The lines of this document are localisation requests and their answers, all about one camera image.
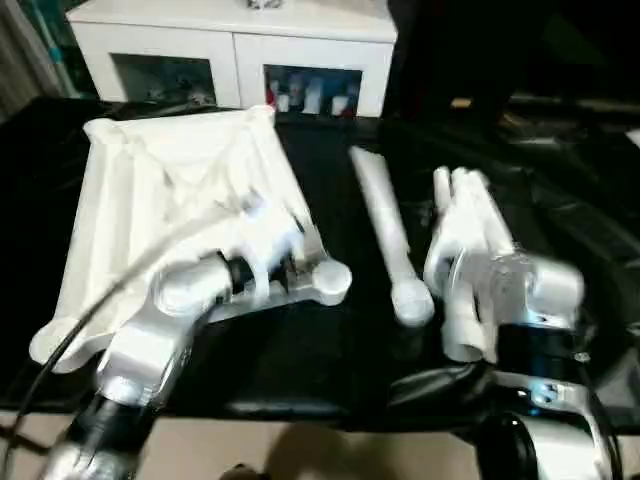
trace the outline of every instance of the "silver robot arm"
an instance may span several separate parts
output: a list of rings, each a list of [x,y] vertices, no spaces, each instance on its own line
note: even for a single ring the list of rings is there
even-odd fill
[[[146,439],[186,364],[199,327],[233,294],[256,290],[256,277],[279,265],[297,241],[300,231],[294,219],[282,221],[282,211],[275,217],[264,213],[259,212],[260,217],[266,218],[245,230],[250,238],[244,236],[237,256],[227,259],[214,252],[197,262],[170,264],[155,274],[144,304],[104,353],[95,395],[52,450],[41,480],[135,476]],[[270,223],[268,231],[264,221]]]
[[[424,278],[442,298],[444,353],[495,367],[489,415],[477,438],[482,478],[620,477],[606,414],[575,352],[582,274],[518,248],[481,172],[434,172],[440,221]]]

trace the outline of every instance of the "black tablecloth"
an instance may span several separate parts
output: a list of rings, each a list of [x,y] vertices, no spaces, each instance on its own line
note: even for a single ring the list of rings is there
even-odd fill
[[[32,335],[53,314],[71,237],[93,118],[142,118],[181,108],[40,99],[0,128],[5,228],[0,408],[15,408],[37,365]],[[347,429],[442,430],[473,424],[491,405],[489,369],[442,355],[438,315],[423,353],[400,359],[389,281],[347,148],[385,155],[420,271],[432,228],[439,165],[480,168],[515,238],[584,273],[589,371],[619,432],[640,433],[640,150],[622,135],[523,137],[454,119],[400,122],[279,118],[277,131],[330,254],[354,282],[336,307],[290,305],[208,326],[172,395],[175,415],[314,420]],[[41,411],[71,411],[96,359],[52,378]],[[422,372],[419,395],[390,385]]]

